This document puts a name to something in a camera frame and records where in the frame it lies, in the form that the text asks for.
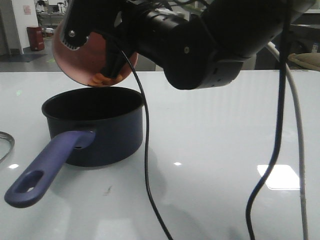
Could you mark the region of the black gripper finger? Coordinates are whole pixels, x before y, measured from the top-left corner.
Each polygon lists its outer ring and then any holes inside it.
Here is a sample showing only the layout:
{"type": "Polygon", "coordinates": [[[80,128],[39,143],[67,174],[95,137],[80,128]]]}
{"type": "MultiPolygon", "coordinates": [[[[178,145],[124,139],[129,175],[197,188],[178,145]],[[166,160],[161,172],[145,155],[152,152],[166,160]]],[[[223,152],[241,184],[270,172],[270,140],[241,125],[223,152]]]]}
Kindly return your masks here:
{"type": "Polygon", "coordinates": [[[61,42],[70,50],[77,50],[87,43],[92,32],[113,34],[124,4],[124,0],[71,0],[60,31],[61,42]]]}

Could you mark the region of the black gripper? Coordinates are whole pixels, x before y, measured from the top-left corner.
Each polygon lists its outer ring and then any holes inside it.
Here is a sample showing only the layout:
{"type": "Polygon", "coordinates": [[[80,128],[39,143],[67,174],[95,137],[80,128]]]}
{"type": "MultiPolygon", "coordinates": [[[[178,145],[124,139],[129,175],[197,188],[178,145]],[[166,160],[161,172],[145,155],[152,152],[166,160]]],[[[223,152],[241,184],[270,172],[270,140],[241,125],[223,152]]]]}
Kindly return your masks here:
{"type": "Polygon", "coordinates": [[[137,64],[137,52],[163,69],[204,68],[217,53],[217,44],[200,16],[185,20],[163,1],[115,0],[122,22],[115,35],[103,34],[105,64],[101,74],[125,79],[137,64]]]}

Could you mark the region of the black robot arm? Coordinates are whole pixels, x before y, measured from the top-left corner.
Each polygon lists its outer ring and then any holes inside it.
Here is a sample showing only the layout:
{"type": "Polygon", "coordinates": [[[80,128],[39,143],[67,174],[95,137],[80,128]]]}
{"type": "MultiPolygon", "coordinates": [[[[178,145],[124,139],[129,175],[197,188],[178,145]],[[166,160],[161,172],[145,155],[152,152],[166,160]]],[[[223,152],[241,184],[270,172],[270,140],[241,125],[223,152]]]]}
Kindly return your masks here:
{"type": "Polygon", "coordinates": [[[180,90],[220,87],[244,61],[295,21],[312,0],[214,0],[185,19],[167,0],[72,0],[52,51],[60,69],[87,86],[110,86],[142,55],[180,90]]]}

